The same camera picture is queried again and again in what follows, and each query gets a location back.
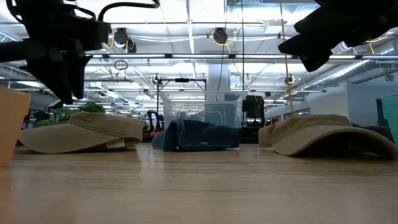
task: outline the beige cap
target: beige cap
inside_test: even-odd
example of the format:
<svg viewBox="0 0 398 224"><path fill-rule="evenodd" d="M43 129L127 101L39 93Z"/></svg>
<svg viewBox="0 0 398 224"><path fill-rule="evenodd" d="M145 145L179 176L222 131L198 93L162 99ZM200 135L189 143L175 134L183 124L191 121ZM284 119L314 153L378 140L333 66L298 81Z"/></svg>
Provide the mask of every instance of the beige cap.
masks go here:
<svg viewBox="0 0 398 224"><path fill-rule="evenodd" d="M352 127L348 118L340 115L300 116L266 126L259 130L259 145L272 147L285 156L308 151L311 154L370 152L386 159L398 156L393 142L373 131Z"/></svg>
<svg viewBox="0 0 398 224"><path fill-rule="evenodd" d="M76 113L68 123L21 131L19 141L41 153L65 153L106 145L129 147L142 141L144 122L104 113Z"/></svg>

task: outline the blue denim cloth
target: blue denim cloth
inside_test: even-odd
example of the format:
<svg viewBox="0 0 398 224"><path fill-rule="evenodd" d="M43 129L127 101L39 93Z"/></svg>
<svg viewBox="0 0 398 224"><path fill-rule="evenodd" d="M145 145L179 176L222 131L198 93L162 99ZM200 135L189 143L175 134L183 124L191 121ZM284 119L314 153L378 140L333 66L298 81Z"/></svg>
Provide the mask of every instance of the blue denim cloth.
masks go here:
<svg viewBox="0 0 398 224"><path fill-rule="evenodd" d="M156 135L152 147L165 152L219 151L239 147L240 135L240 128L176 119L165 131Z"/></svg>

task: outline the orange cup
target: orange cup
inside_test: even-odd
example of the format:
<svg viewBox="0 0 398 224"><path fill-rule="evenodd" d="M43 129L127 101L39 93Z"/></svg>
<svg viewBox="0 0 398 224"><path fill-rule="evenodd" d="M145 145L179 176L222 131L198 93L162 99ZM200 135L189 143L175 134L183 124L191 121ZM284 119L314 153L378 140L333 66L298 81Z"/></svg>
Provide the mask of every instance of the orange cup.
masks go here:
<svg viewBox="0 0 398 224"><path fill-rule="evenodd" d="M30 95L0 87L0 166L10 163L25 116Z"/></svg>

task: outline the plastic storage container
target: plastic storage container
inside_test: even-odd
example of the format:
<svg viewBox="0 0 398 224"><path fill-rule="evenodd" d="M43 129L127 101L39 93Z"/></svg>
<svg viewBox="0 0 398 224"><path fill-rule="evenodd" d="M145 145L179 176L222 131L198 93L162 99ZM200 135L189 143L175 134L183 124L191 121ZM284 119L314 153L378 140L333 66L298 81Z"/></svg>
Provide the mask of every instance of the plastic storage container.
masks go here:
<svg viewBox="0 0 398 224"><path fill-rule="evenodd" d="M0 96L0 166L6 166L12 159L24 118L29 112L30 95L0 87Z"/></svg>
<svg viewBox="0 0 398 224"><path fill-rule="evenodd" d="M387 119L392 138L398 150L398 95L382 99L384 118Z"/></svg>
<svg viewBox="0 0 398 224"><path fill-rule="evenodd" d="M173 101L162 92L159 96L163 100L165 128L178 118L241 127L242 100L246 96L245 93L225 94L223 101Z"/></svg>

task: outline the table surface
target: table surface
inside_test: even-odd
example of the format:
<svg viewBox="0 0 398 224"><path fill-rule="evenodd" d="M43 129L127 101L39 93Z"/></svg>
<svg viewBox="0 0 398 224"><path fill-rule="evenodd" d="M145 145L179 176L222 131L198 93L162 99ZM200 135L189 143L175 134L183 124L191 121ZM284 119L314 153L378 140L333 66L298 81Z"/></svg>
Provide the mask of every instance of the table surface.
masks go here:
<svg viewBox="0 0 398 224"><path fill-rule="evenodd" d="M398 223L398 162L255 145L45 155L0 168L1 223Z"/></svg>

